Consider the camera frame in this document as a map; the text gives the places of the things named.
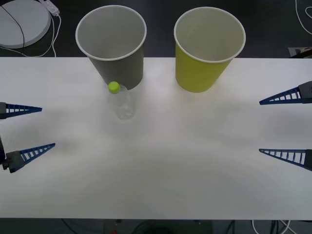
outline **white table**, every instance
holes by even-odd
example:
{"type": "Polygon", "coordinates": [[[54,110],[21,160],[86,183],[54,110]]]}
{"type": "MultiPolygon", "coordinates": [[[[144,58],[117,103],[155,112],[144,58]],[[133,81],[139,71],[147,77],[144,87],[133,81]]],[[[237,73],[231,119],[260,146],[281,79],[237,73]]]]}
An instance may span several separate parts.
{"type": "Polygon", "coordinates": [[[56,143],[0,172],[0,217],[312,219],[312,172],[258,151],[312,148],[312,104],[258,103],[311,80],[311,59],[234,59],[201,94],[174,58],[144,69],[121,124],[87,58],[0,58],[0,101],[43,108],[0,122],[6,152],[56,143]]]}

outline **paper cup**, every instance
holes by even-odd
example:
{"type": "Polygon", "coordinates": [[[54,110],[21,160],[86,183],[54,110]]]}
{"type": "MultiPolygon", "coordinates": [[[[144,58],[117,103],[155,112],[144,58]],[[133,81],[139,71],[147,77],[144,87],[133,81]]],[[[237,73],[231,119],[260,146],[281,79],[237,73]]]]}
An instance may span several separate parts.
{"type": "Polygon", "coordinates": [[[76,42],[107,84],[117,81],[133,89],[143,77],[146,31],[138,12],[109,5],[82,18],[76,29],[76,42]]]}
{"type": "Polygon", "coordinates": [[[232,14],[214,7],[185,12],[176,22],[175,78],[185,90],[208,90],[244,48],[243,25],[232,14]]]}

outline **bottle cap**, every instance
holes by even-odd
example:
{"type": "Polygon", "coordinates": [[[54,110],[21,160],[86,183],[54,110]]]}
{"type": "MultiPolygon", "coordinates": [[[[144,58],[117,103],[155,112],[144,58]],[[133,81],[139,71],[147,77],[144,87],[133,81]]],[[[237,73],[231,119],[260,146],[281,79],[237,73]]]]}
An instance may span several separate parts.
{"type": "Polygon", "coordinates": [[[120,91],[120,85],[116,81],[112,81],[108,84],[108,90],[112,94],[117,94],[120,91]]]}

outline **gray paper cup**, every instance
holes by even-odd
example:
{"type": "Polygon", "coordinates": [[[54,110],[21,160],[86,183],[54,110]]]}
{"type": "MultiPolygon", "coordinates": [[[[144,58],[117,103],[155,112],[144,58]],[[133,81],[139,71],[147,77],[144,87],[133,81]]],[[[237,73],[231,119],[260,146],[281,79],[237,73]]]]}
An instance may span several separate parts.
{"type": "Polygon", "coordinates": [[[108,84],[133,89],[143,77],[146,23],[135,10],[118,5],[97,8],[76,29],[76,43],[108,84]]]}

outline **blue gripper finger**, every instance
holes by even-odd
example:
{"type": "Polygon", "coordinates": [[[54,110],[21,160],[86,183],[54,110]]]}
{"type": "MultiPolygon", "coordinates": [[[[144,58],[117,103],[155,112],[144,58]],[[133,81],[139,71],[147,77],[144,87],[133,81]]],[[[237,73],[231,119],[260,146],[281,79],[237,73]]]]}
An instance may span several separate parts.
{"type": "Polygon", "coordinates": [[[21,116],[40,111],[42,111],[42,108],[39,107],[14,105],[0,102],[0,119],[21,116]]]}
{"type": "Polygon", "coordinates": [[[30,163],[40,155],[43,155],[48,150],[52,149],[55,146],[55,143],[49,145],[43,145],[31,149],[20,150],[20,151],[13,151],[6,154],[7,164],[6,168],[8,167],[10,173],[18,171],[20,168],[25,166],[26,164],[30,163]]]}
{"type": "Polygon", "coordinates": [[[312,171],[312,150],[259,149],[261,153],[312,171]]]}
{"type": "Polygon", "coordinates": [[[259,102],[260,105],[286,103],[312,103],[312,81],[298,87],[273,95],[259,102]]]}

